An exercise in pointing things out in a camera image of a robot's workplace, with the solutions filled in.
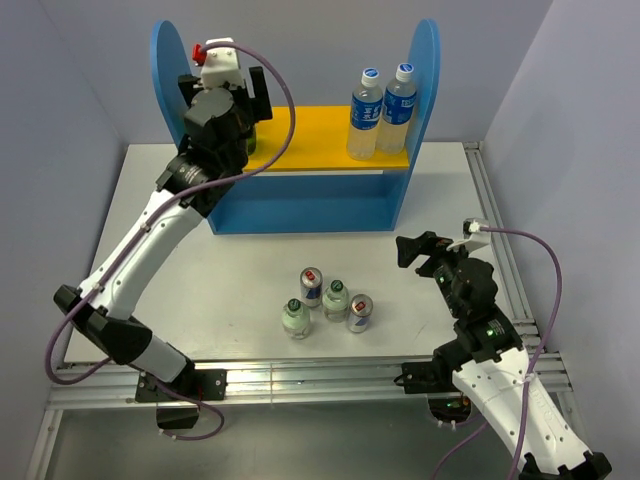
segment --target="blue shelf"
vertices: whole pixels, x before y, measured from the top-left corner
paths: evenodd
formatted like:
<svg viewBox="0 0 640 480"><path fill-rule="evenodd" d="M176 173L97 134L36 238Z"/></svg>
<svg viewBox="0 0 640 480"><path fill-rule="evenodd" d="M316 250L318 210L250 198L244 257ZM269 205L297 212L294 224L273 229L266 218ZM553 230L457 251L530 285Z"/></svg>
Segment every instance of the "blue shelf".
<svg viewBox="0 0 640 480"><path fill-rule="evenodd" d="M223 197L209 224L217 234L392 230L397 190L384 175L256 176Z"/></svg>
<svg viewBox="0 0 640 480"><path fill-rule="evenodd" d="M153 85L176 144L184 132L177 84L188 62L175 27L156 24L151 38ZM236 183L209 217L216 234L372 232L395 228L435 104L440 38L434 20L416 27L408 61L418 90L407 134L409 168L382 174L256 176Z"/></svg>

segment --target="bottle label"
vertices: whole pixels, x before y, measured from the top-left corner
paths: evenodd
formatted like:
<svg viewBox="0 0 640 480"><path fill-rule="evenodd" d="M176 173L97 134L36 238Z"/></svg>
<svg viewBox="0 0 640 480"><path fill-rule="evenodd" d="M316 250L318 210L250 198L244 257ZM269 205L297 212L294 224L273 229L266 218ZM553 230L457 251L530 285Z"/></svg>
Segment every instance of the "bottle label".
<svg viewBox="0 0 640 480"><path fill-rule="evenodd" d="M416 103L416 94L410 97L399 97L389 90L384 93L384 106L382 117L384 121L391 125L402 125L411 120L413 106Z"/></svg>
<svg viewBox="0 0 640 480"><path fill-rule="evenodd" d="M375 128L380 119L382 99L377 102L363 102L353 95L351 97L351 125L358 130Z"/></svg>
<svg viewBox="0 0 640 480"><path fill-rule="evenodd" d="M308 287L305 287L304 285L302 286L302 296L304 298L313 300L314 298L320 298L320 295L322 295L322 284L313 288L308 288Z"/></svg>
<svg viewBox="0 0 640 480"><path fill-rule="evenodd" d="M358 317L353 313L349 314L349 318L347 320L347 326L349 330L355 333L364 332L369 325L370 317Z"/></svg>
<svg viewBox="0 0 640 480"><path fill-rule="evenodd" d="M349 309L346 305L342 310L331 310L330 308L327 308L326 305L324 305L324 308L322 310L324 312L324 316L327 317L327 320L329 320L330 322L344 322L349 315Z"/></svg>
<svg viewBox="0 0 640 480"><path fill-rule="evenodd" d="M309 330L311 327L310 324L301 328L292 328L286 325L282 325L282 326L284 327L284 331L287 333L287 335L289 335L291 338L294 338L296 340L302 340L303 338L307 337L309 335Z"/></svg>

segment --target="white wall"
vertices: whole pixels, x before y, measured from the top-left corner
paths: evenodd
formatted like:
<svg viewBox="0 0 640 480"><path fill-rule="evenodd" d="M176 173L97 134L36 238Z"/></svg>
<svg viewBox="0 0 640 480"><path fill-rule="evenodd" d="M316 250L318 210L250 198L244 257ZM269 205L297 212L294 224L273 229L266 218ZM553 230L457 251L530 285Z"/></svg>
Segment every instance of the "white wall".
<svg viewBox="0 0 640 480"><path fill-rule="evenodd" d="M0 478L22 478L63 282L87 273L122 144L36 0L0 0Z"/></svg>
<svg viewBox="0 0 640 480"><path fill-rule="evenodd" d="M442 79L427 135L482 140L551 0L41 0L121 134L171 138L151 89L149 37L171 20L185 46L233 36L278 67L302 105L346 104L366 66L385 82L418 21L435 18ZM270 84L275 104L282 104Z"/></svg>
<svg viewBox="0 0 640 480"><path fill-rule="evenodd" d="M595 449L616 479L640 471L640 3L553 3L486 138L506 224L557 249L565 291L560 349ZM514 245L544 324L554 274L544 251Z"/></svg>

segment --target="white tabletop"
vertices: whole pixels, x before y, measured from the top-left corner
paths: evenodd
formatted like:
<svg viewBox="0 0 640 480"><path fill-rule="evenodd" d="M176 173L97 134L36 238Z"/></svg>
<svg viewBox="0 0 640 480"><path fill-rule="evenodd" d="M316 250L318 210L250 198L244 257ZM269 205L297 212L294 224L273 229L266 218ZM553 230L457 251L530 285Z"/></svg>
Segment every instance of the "white tabletop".
<svg viewBox="0 0 640 480"><path fill-rule="evenodd" d="M94 259L96 268L133 225L155 180L175 155L172 145L131 145ZM395 232L214 236L203 221L167 259L134 313L156 335L194 360L267 360L430 354L452 340L453 319L431 279L396 264L395 237L425 230L460 238L462 222L482 211L460 143L424 143ZM490 248L474 256L495 265ZM291 340L283 305L300 294L303 268L339 278L374 302L369 328L351 333L312 311L312 334ZM497 303L510 315L500 292ZM78 332L68 362L104 357Z"/></svg>

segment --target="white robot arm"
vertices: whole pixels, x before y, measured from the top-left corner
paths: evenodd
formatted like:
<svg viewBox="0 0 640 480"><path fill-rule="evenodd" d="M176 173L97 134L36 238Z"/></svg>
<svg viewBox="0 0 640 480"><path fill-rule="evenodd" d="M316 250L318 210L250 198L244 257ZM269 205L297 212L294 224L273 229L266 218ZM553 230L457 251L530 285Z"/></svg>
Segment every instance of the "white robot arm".
<svg viewBox="0 0 640 480"><path fill-rule="evenodd" d="M202 77L176 79L188 107L178 155L158 178L149 203L109 258L77 288L63 285L54 296L66 315L86 302L73 316L73 324L114 362L148 372L183 395L193 394L193 362L156 337L133 312L173 249L211 214L233 184L196 188L197 193L189 194L191 189L241 174L255 124L272 118L262 68L249 69L254 90L250 98L234 49L202 52L198 46L196 50L203 64ZM177 195L179 202L159 216L155 213L161 205L177 200ZM111 270L109 279L101 283Z"/></svg>
<svg viewBox="0 0 640 480"><path fill-rule="evenodd" d="M528 410L523 448L518 459L521 480L601 480L611 472L602 453L592 452L564 420L535 375L527 375L529 355L511 322L495 304L498 291L493 267L473 250L488 245L487 223L468 219L465 239L453 242L425 232L398 237L398 266L408 267L419 255L429 259L416 272L436 280L457 321L453 340L434 352L430 362L402 365L397 382L406 393L441 393L456 389L466 395L516 455L523 395Z"/></svg>

